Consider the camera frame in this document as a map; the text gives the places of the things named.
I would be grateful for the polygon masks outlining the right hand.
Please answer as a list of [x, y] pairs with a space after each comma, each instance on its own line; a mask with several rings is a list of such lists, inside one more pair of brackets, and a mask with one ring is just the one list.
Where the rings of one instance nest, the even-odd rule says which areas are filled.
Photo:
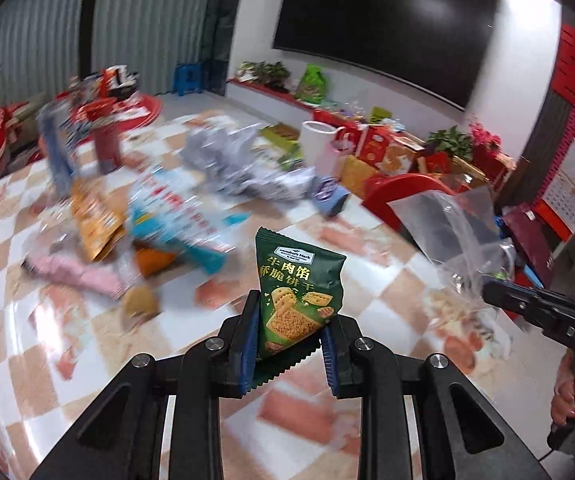
[[575, 419], [574, 352], [567, 349], [557, 370], [550, 414], [557, 426], [565, 426]]

